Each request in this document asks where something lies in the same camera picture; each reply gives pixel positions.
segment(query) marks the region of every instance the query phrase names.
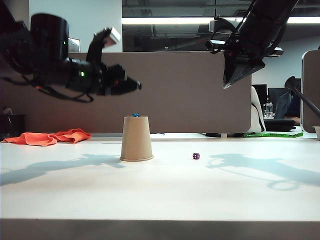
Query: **table surface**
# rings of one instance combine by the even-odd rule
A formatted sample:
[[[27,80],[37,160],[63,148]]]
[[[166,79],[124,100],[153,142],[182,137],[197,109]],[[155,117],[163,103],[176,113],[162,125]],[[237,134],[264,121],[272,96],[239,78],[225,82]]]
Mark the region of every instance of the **table surface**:
[[[0,153],[2,219],[320,221],[315,134],[157,134],[141,162],[119,159],[121,138]]]

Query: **upside-down paper cup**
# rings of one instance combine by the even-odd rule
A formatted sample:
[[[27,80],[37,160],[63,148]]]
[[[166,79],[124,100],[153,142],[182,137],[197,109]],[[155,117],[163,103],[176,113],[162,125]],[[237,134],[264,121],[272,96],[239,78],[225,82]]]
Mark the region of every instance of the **upside-down paper cup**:
[[[319,126],[313,126],[313,128],[315,129],[315,133],[316,133],[316,136],[317,136],[318,140],[320,140],[320,125]]]
[[[137,162],[153,157],[148,117],[125,116],[120,159]]]

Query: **orange cloth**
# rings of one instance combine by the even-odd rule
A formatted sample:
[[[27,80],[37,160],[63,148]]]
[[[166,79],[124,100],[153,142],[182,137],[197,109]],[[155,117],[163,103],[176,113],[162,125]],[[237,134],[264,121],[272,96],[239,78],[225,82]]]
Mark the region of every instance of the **orange cloth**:
[[[10,137],[3,139],[3,142],[13,144],[27,144],[34,146],[49,146],[57,142],[77,143],[82,140],[89,139],[90,133],[86,133],[80,128],[70,129],[69,131],[59,131],[57,133],[35,133],[24,132],[18,137]]]

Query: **gray partition wall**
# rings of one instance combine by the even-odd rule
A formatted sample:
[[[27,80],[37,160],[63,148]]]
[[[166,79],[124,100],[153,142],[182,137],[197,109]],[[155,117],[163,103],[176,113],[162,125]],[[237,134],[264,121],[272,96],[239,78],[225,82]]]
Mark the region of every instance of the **gray partition wall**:
[[[86,53],[70,57],[85,60]],[[128,76],[142,83],[142,89],[94,96],[94,102],[87,104],[0,81],[0,104],[25,114],[29,132],[82,128],[89,133],[122,133],[124,117],[132,113],[148,116],[154,133],[242,133],[250,128],[251,76],[223,89],[222,54],[106,52],[102,60],[108,65],[122,64]]]
[[[307,51],[302,56],[301,92],[320,109],[320,50]],[[319,125],[319,117],[301,101],[302,129],[315,133],[313,126]]]

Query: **die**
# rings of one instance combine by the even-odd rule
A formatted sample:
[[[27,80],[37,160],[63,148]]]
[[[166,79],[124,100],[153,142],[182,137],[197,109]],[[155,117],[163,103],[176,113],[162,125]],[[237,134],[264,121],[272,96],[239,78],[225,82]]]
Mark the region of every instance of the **die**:
[[[194,153],[193,154],[193,159],[199,159],[200,158],[200,154],[199,153]]]

